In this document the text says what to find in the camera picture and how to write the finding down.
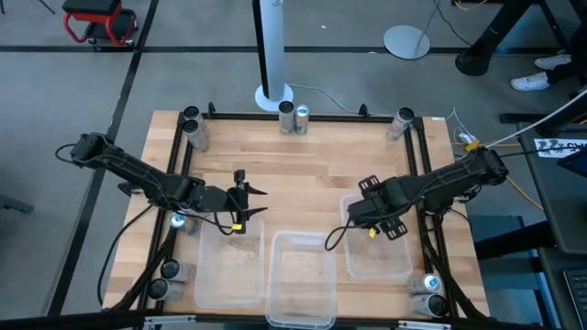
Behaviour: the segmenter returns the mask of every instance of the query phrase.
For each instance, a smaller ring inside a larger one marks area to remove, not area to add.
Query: cable
[[[288,83],[291,87],[297,87],[297,88],[305,88],[305,89],[309,89],[312,91],[319,91],[320,93],[324,94],[327,98],[329,98],[332,102],[334,102],[335,105],[337,105],[340,109],[348,112],[348,113],[352,113],[353,115],[357,115],[356,112],[349,110],[347,107],[345,107],[344,105],[342,105],[336,98],[334,98],[334,96],[331,96],[330,94],[328,94],[325,90],[318,88],[318,87],[312,87],[312,86],[305,86],[305,85],[301,85],[301,84],[297,84],[297,83]],[[378,113],[374,113],[372,111],[369,111],[370,115],[376,115],[376,116],[395,116],[395,114],[378,114]]]
[[[575,101],[577,101],[579,98],[583,97],[585,94],[587,94],[587,89],[582,91],[579,95],[575,96],[575,98],[573,98],[572,100],[568,101],[565,105],[563,105],[562,107],[560,107],[559,109],[557,109],[555,112],[553,112],[550,115],[545,116],[544,118],[538,120],[536,123],[524,128],[524,129],[520,129],[519,131],[515,132],[514,134],[511,134],[507,137],[504,137],[502,139],[499,139],[497,141],[494,141],[492,143],[490,143],[488,146],[486,146],[486,148],[491,148],[497,144],[500,144],[510,138],[515,138],[517,136],[519,136],[520,134],[526,132],[529,129],[532,129],[542,123],[544,123],[545,121],[549,120],[550,118],[552,118],[554,115],[556,115],[557,113],[561,112],[562,110],[566,109],[569,105],[572,105],[573,103],[575,103]]]
[[[76,145],[76,143],[68,143],[66,145],[62,145],[61,147],[57,148],[57,150],[55,150],[55,158],[58,160],[61,160],[62,162],[66,162],[68,164],[73,164],[73,161],[63,158],[62,156],[59,155],[59,153],[63,149],[66,149],[68,147],[74,147],[75,145]]]
[[[499,155],[500,158],[504,158],[504,157],[512,157],[512,156],[519,156],[519,155],[529,155],[529,154],[533,154],[533,153],[538,153],[538,152],[542,152],[542,151],[551,151],[551,150],[566,150],[566,149],[577,149],[577,151],[585,149],[587,147],[561,147],[561,148],[543,148],[543,149],[536,149],[536,150],[530,150],[530,151],[521,151],[521,152],[514,152],[511,154],[505,154],[505,155]]]
[[[100,276],[98,276],[98,284],[96,285],[96,294],[97,294],[98,302],[100,303],[100,306],[102,306],[104,304],[104,300],[102,299],[102,279],[104,278],[104,273],[106,272],[106,266],[108,265],[108,260],[110,260],[110,257],[112,256],[112,251],[114,250],[114,246],[116,245],[116,242],[118,241],[118,239],[120,239],[122,234],[124,234],[124,232],[127,231],[127,229],[130,226],[132,226],[134,223],[136,223],[137,220],[139,220],[140,217],[143,216],[145,213],[147,213],[152,207],[153,207],[153,205],[149,205],[146,209],[142,210],[134,218],[132,218],[130,221],[128,221],[128,223],[125,226],[123,226],[122,229],[120,229],[118,234],[116,234],[116,237],[114,238],[114,241],[112,242],[112,245],[110,245],[110,249],[108,250],[108,254],[106,255],[106,260],[104,260],[104,265],[102,265],[102,269],[100,270]]]
[[[489,2],[489,0],[483,0],[479,4],[473,5],[473,6],[470,6],[470,7],[462,6],[462,3],[460,2],[460,0],[456,0],[454,2],[454,4],[455,4],[455,6],[457,6],[462,11],[470,11],[470,10],[473,10],[473,9],[479,7],[479,6],[485,5],[487,2]]]
[[[218,230],[220,231],[220,233],[224,236],[231,236],[234,233],[234,230],[230,230],[230,232],[226,232],[223,229],[223,226],[225,225],[220,225],[220,220],[218,220],[218,212],[214,212],[214,221],[216,222],[216,226],[218,227]]]
[[[452,31],[452,33],[460,39],[460,41],[466,43],[469,46],[472,46],[471,43],[467,40],[465,40],[465,38],[461,37],[459,33],[457,33],[457,31],[455,30],[455,28],[452,26],[452,24],[450,24],[450,22],[444,17],[444,14],[442,13],[442,10],[440,10],[440,6],[438,7],[438,13],[440,14],[440,18],[442,18],[442,20],[447,23],[447,25],[449,26],[450,30]]]
[[[469,217],[467,217],[465,214],[453,209],[452,207],[449,208],[449,211],[456,213],[457,215],[460,215],[463,219],[467,220],[468,223],[471,223],[471,221],[469,220]]]
[[[532,197],[528,196],[528,194],[526,192],[524,192],[522,190],[522,188],[520,188],[519,185],[517,185],[517,183],[515,183],[512,179],[510,179],[509,176],[505,177],[511,184],[512,186],[514,186],[514,188],[520,193],[522,194],[522,196],[524,196],[524,198],[526,198],[530,203],[532,203],[535,207],[539,208],[540,211],[544,211],[544,208],[537,203],[535,200],[532,199]]]
[[[347,221],[347,223],[345,225],[340,226],[340,227],[336,227],[333,231],[330,232],[330,234],[328,234],[327,239],[324,241],[324,249],[326,251],[332,251],[334,248],[337,247],[338,243],[340,243],[340,240],[342,240],[342,237],[345,236],[345,233],[347,232],[347,230],[353,229],[353,228],[360,228],[360,227],[351,226],[350,225],[350,216],[349,216],[349,220]],[[334,233],[336,233],[338,230],[342,230],[342,233],[340,233],[340,235],[338,236],[337,240],[334,242],[332,247],[328,247],[328,241],[334,235]]]

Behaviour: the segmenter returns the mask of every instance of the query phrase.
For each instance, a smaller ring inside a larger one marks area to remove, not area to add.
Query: wooden tabletop
[[[155,111],[143,149],[142,159],[162,171],[169,160],[177,115],[173,111]],[[385,124],[313,122],[307,135],[291,137],[281,135],[274,121],[223,119],[207,123],[212,134],[210,149],[206,153],[194,153],[190,175],[204,179],[208,185],[227,189],[234,185],[233,171],[244,169],[247,181],[268,193],[251,196],[249,200],[250,208],[269,207],[268,211],[256,215],[264,224],[265,282],[269,278],[271,239],[275,233],[283,230],[329,233],[340,226],[340,198],[360,193],[358,181],[372,174],[381,180],[409,174],[404,139],[388,141]],[[432,168],[453,162],[445,121],[424,118],[424,123]],[[418,169],[422,173],[417,137],[413,134]],[[185,143],[183,137],[176,173],[180,172]],[[142,195],[132,197],[126,221],[146,206]],[[465,214],[461,204],[456,203],[454,208]],[[151,210],[145,214],[120,238],[104,307],[118,302],[144,269],[156,213]],[[402,219],[408,228],[406,237],[414,268],[423,269],[414,208]],[[469,224],[459,215],[448,213],[443,227],[453,277],[477,308],[489,314]],[[199,235],[179,234],[174,257],[197,265],[198,248]],[[338,317],[416,317],[410,314],[410,295],[404,283],[353,280],[347,273],[344,252],[342,244],[335,249]],[[195,304],[194,290],[197,288],[191,280],[180,300],[165,303],[165,312],[265,314],[264,299],[254,309],[200,308]]]

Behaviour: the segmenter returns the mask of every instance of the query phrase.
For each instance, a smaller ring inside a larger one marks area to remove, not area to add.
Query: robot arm
[[[82,134],[71,151],[72,163],[91,169],[105,168],[128,183],[118,187],[126,194],[139,187],[150,204],[172,211],[194,210],[199,213],[234,212],[236,224],[241,229],[235,233],[245,234],[250,217],[266,208],[247,210],[249,194],[266,194],[245,182],[245,171],[235,171],[236,186],[227,192],[215,186],[206,186],[205,181],[184,175],[167,174],[149,164],[128,155],[102,134]]]
[[[478,185],[500,184],[507,174],[495,151],[478,148],[464,159],[424,175],[383,182],[370,176],[359,182],[364,199],[349,205],[349,221],[354,226],[396,239],[407,233],[399,216],[412,205],[423,202],[427,212],[443,213],[455,197]]]

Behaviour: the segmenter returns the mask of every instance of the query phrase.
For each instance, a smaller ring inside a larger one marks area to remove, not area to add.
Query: plastic bin
[[[336,253],[323,233],[282,231],[273,237],[267,322],[298,329],[329,329],[337,318]]]
[[[232,224],[226,215],[221,224]],[[247,234],[224,236],[204,223],[200,237],[195,303],[203,308],[254,308],[263,297],[263,222],[250,219]]]
[[[340,223],[349,220],[349,204],[360,201],[360,195],[347,195],[340,200]],[[343,237],[347,273],[356,280],[385,280],[405,283],[412,273],[412,259],[407,236],[389,240],[379,234],[371,238],[367,230],[347,230]]]

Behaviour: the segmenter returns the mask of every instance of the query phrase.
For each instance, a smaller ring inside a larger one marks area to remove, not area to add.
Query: red stool
[[[130,36],[138,30],[137,15],[130,9],[123,9],[120,0],[66,0],[62,8],[66,13],[63,25],[76,42],[87,40],[94,45],[98,39],[105,39],[117,46],[132,46]],[[90,22],[81,38],[70,28],[71,16]]]

